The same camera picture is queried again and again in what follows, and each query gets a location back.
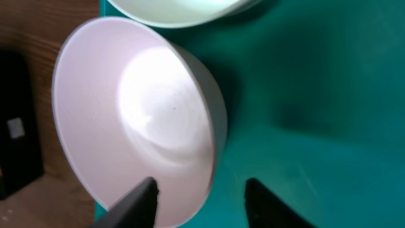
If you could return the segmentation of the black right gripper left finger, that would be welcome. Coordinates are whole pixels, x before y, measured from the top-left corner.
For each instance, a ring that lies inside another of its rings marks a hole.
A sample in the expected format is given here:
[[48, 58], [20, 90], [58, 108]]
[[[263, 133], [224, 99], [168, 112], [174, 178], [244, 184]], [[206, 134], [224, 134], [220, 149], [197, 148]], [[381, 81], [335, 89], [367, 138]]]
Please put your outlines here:
[[157, 181], [147, 177], [90, 228], [153, 228], [158, 194]]

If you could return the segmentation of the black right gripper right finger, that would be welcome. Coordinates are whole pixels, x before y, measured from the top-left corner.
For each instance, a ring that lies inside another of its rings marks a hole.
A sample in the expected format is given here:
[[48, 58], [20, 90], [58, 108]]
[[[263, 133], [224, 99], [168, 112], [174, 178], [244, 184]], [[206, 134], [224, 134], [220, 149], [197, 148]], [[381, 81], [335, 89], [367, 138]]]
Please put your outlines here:
[[244, 199], [250, 228], [315, 228], [255, 178], [246, 181]]

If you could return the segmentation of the pink bowl with cereal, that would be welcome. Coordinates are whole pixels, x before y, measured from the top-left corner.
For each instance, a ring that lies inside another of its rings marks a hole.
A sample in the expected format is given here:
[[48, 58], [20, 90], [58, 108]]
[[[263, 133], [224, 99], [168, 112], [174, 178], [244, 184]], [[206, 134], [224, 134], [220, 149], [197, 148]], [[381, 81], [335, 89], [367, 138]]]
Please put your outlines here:
[[156, 227], [183, 225], [202, 208], [228, 122], [194, 55], [128, 18], [89, 20], [59, 52], [52, 105], [71, 168], [105, 209], [147, 177], [159, 187]]

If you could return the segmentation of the white bowl with crumbs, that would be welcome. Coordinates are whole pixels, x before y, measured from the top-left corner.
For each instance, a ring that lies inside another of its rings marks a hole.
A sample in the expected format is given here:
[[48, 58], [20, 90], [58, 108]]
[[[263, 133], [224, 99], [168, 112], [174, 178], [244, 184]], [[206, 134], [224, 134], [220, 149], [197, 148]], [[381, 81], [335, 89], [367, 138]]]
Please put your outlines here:
[[108, 0], [120, 13], [148, 26], [182, 29], [252, 8], [261, 0]]

